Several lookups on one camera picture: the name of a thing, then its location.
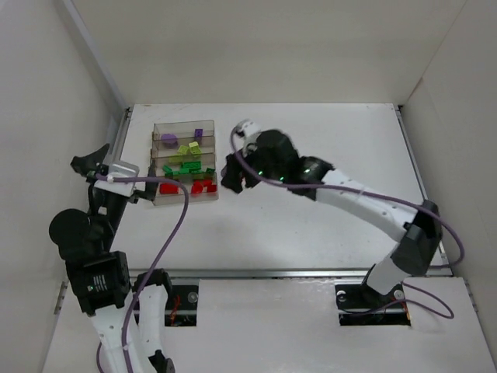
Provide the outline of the small red lego piece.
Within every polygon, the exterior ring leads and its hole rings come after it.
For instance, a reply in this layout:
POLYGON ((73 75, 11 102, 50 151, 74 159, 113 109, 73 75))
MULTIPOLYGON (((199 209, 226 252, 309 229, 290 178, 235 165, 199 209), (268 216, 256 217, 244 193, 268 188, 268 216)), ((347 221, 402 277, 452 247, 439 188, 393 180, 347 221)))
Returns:
POLYGON ((200 194, 203 192, 204 185, 202 182, 196 181, 191 188, 191 194, 200 194))

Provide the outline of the lime green 2x4 brick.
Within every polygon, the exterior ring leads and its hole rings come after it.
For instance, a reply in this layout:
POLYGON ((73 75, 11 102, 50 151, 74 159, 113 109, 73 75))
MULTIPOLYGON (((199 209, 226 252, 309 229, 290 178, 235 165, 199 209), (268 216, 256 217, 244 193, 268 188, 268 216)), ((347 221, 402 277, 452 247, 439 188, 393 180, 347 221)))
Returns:
POLYGON ((169 162, 171 164, 178 164, 183 161, 183 157, 181 155, 174 155, 169 157, 169 162))

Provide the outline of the green L-shaped lego block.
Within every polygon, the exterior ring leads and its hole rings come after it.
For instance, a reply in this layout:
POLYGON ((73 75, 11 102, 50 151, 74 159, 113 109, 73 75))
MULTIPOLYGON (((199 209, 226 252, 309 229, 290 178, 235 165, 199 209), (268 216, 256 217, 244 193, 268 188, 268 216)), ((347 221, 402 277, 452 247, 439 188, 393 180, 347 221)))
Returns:
POLYGON ((205 176, 213 176, 215 174, 215 169, 214 168, 205 168, 203 173, 205 176))

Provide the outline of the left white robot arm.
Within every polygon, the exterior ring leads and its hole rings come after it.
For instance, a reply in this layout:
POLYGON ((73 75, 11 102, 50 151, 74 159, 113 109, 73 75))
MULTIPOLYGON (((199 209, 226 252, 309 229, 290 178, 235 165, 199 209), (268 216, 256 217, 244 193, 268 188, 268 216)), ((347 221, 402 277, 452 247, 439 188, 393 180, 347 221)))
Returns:
POLYGON ((134 178, 138 167, 125 162, 105 164, 109 145, 71 160, 85 177, 89 209, 66 209, 50 223, 49 236, 65 263, 71 289, 99 335, 96 365, 101 372, 174 372, 162 345, 165 307, 172 295, 170 276, 154 269, 130 279, 127 256, 113 251, 116 231, 127 204, 148 200, 145 190, 115 184, 111 178, 134 178))

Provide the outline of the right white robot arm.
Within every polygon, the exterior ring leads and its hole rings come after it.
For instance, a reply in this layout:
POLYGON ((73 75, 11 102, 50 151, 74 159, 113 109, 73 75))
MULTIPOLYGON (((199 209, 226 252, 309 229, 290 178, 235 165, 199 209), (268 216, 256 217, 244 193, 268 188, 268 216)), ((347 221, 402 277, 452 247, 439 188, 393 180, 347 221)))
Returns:
POLYGON ((380 194, 357 182, 330 162, 301 156, 282 131, 263 131, 251 121, 232 129, 240 138, 222 170, 223 187, 241 193, 259 183, 284 188, 309 200, 337 207, 380 229, 394 248, 368 271, 363 284, 380 295, 408 277, 428 273, 442 238, 438 206, 380 194))

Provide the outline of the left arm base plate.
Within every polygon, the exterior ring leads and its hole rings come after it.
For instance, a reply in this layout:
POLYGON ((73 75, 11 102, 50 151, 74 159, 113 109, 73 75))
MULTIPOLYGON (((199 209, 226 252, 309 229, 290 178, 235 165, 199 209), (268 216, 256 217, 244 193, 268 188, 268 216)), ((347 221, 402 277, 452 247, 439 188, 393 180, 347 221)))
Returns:
POLYGON ((197 324, 199 302, 197 279, 176 278, 172 280, 172 294, 165 307, 166 327, 194 327, 197 324))

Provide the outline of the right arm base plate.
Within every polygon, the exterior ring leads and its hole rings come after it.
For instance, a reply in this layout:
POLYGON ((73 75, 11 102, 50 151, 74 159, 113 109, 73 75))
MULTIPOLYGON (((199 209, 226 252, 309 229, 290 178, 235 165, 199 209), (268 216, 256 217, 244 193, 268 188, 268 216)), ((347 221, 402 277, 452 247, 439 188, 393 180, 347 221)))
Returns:
POLYGON ((404 299, 400 284, 387 295, 380 295, 362 284, 335 285, 340 326, 410 326, 404 299))

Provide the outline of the red square lego brick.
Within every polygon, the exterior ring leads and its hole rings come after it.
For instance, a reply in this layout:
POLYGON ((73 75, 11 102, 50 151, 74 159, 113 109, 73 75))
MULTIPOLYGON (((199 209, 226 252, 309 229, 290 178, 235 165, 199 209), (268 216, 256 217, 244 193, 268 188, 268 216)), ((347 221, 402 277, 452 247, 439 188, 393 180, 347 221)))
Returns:
POLYGON ((159 193, 161 195, 178 194, 179 187, 171 183, 161 183, 159 186, 159 193))

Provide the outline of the small lime green brick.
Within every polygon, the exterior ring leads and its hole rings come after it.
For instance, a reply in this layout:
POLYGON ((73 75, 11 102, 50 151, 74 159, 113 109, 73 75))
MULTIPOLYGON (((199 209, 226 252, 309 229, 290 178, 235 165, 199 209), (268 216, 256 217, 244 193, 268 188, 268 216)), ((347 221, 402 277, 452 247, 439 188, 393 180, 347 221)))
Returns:
POLYGON ((189 153, 189 147, 185 146, 185 145, 180 145, 177 149, 177 152, 180 154, 180 155, 187 155, 189 153))

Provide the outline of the purple round flower lego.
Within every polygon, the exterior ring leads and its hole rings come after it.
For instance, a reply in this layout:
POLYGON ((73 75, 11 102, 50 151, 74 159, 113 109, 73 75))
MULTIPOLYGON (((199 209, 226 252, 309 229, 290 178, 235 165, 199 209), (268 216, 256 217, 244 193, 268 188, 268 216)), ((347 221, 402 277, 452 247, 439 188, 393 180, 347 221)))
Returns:
POLYGON ((174 134, 162 134, 160 141, 165 148, 176 148, 178 146, 178 138, 174 134))

